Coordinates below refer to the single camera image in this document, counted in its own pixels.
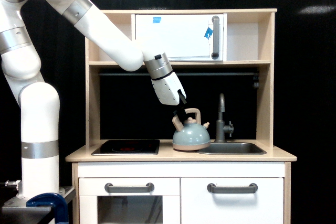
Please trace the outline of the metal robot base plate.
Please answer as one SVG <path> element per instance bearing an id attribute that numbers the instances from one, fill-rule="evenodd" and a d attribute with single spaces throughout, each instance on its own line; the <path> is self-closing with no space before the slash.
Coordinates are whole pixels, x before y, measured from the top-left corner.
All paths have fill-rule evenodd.
<path id="1" fill-rule="evenodd" d="M 7 200 L 3 206 L 3 211 L 43 211 L 50 212 L 55 206 L 65 207 L 76 195 L 72 186 L 61 187 L 58 192 L 59 197 L 52 199 L 50 195 L 42 199 L 32 200 L 16 193 L 14 197 Z"/>

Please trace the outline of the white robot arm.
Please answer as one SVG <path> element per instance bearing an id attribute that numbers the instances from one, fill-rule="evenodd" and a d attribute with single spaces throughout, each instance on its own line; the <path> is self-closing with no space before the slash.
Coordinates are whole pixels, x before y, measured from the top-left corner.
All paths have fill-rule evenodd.
<path id="1" fill-rule="evenodd" d="M 145 65 L 162 104 L 178 105 L 185 91 L 163 49 L 135 44 L 90 0 L 46 0 L 126 71 Z M 27 0 L 1 0 L 1 66 L 21 109 L 22 180 L 19 197 L 58 193 L 60 99 L 41 73 L 41 60 L 21 16 Z"/>

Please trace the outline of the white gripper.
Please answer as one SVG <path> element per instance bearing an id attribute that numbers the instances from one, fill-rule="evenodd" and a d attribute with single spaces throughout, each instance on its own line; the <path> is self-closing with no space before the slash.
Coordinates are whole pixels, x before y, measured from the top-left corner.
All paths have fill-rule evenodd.
<path id="1" fill-rule="evenodd" d="M 169 76 L 160 80 L 151 80 L 154 91 L 162 104 L 178 105 L 186 104 L 186 93 L 184 88 L 176 75 L 172 72 Z M 174 115 L 183 123 L 186 120 L 186 112 L 184 108 L 175 110 Z"/>

